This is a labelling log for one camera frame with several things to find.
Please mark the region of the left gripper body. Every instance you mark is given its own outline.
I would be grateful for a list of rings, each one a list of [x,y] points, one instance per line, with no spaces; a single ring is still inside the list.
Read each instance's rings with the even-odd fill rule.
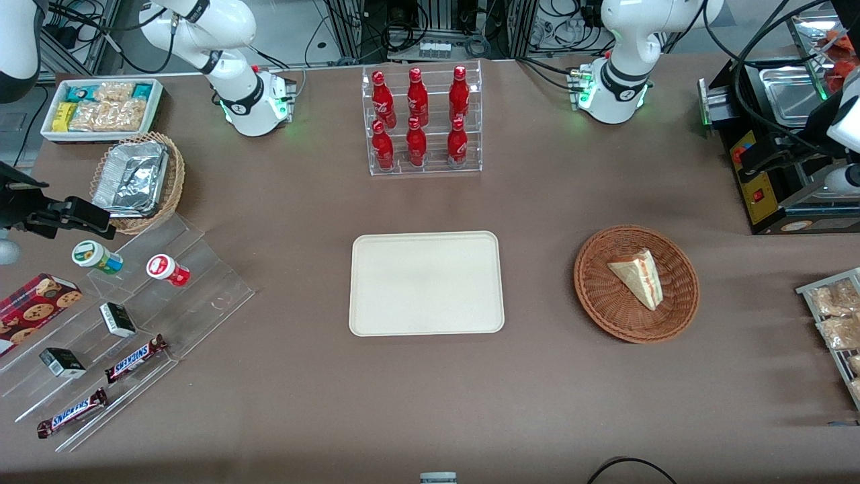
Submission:
[[[826,134],[796,133],[808,145],[790,138],[786,134],[772,134],[777,151],[782,153],[772,163],[772,171],[780,173],[800,166],[808,177],[833,164],[833,155],[838,156],[838,144]]]

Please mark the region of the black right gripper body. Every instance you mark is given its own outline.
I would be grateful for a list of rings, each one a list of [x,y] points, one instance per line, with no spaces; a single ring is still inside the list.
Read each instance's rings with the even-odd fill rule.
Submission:
[[[54,239],[59,229],[69,229],[55,205],[62,203],[44,196],[40,183],[18,169],[1,163],[1,227],[31,232]]]

